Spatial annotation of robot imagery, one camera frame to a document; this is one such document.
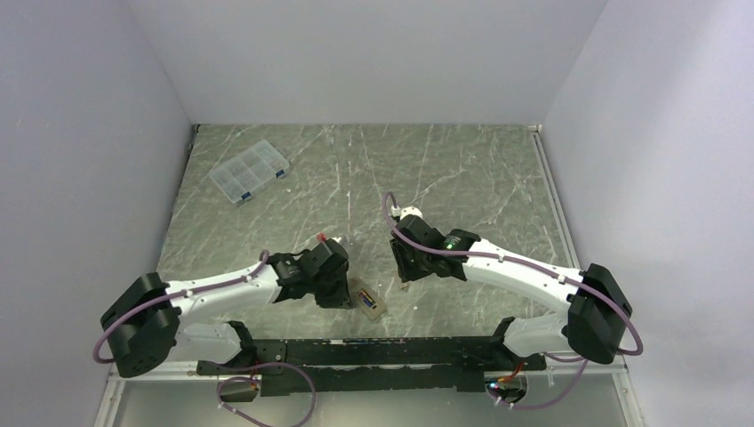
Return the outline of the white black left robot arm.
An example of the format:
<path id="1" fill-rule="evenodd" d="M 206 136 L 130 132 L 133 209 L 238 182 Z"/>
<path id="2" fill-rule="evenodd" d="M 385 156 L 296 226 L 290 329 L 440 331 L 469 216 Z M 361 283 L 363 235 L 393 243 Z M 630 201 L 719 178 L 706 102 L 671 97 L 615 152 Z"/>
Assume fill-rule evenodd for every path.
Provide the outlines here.
<path id="1" fill-rule="evenodd" d="M 241 321 L 210 325 L 208 319 L 307 295 L 322 309 L 348 309 L 348 270 L 346 248 L 327 238 L 298 253 L 264 250 L 255 264 L 209 278 L 165 281 L 146 273 L 101 315 L 92 359 L 115 365 L 123 378 L 182 360 L 242 374 L 256 359 L 251 333 Z"/>

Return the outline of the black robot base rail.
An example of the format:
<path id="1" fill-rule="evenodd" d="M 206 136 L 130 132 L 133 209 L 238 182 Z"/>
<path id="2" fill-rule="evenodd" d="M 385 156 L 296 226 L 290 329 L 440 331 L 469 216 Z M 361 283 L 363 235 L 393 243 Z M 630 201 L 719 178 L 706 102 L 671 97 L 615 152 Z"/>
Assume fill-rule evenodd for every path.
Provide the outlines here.
<path id="1" fill-rule="evenodd" d="M 225 365 L 197 362 L 200 376 L 259 375 L 264 397 L 328 391 L 452 389 L 482 392 L 507 372 L 542 371 L 542 356 L 520 358 L 496 337 L 453 336 L 257 340 L 254 356 Z"/>

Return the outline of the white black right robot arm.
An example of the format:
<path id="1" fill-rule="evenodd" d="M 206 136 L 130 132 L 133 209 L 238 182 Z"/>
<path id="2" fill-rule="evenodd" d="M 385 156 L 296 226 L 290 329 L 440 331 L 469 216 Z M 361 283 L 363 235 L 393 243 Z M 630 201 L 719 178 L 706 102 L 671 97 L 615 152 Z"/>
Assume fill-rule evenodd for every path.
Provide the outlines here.
<path id="1" fill-rule="evenodd" d="M 492 362 L 511 369 L 539 353 L 571 351 L 598 364 L 611 364 L 625 333 L 635 333 L 632 308 L 612 272 L 592 263 L 586 270 L 539 262 L 505 250 L 470 231 L 447 234 L 420 216 L 388 218 L 390 245 L 404 282 L 427 276 L 477 281 L 523 295 L 548 308 L 537 318 L 508 318 L 490 345 Z"/>

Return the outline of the white remote control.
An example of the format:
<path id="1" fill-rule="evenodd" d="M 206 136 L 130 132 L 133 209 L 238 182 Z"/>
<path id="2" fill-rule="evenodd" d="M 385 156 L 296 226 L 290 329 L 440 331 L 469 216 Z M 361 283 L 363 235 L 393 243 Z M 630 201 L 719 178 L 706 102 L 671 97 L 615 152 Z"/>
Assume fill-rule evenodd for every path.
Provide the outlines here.
<path id="1" fill-rule="evenodd" d="M 370 320 L 375 321 L 387 312 L 386 303 L 360 278 L 349 280 L 349 291 L 352 304 Z"/>

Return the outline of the blue purple battery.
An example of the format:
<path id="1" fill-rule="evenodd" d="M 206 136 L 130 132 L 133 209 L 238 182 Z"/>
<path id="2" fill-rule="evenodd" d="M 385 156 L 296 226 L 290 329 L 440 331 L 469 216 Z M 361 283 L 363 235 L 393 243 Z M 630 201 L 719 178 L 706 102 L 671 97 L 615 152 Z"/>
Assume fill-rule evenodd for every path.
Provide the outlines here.
<path id="1" fill-rule="evenodd" d="M 368 310 L 374 310 L 377 306 L 377 302 L 365 289 L 359 290 L 357 296 Z"/>

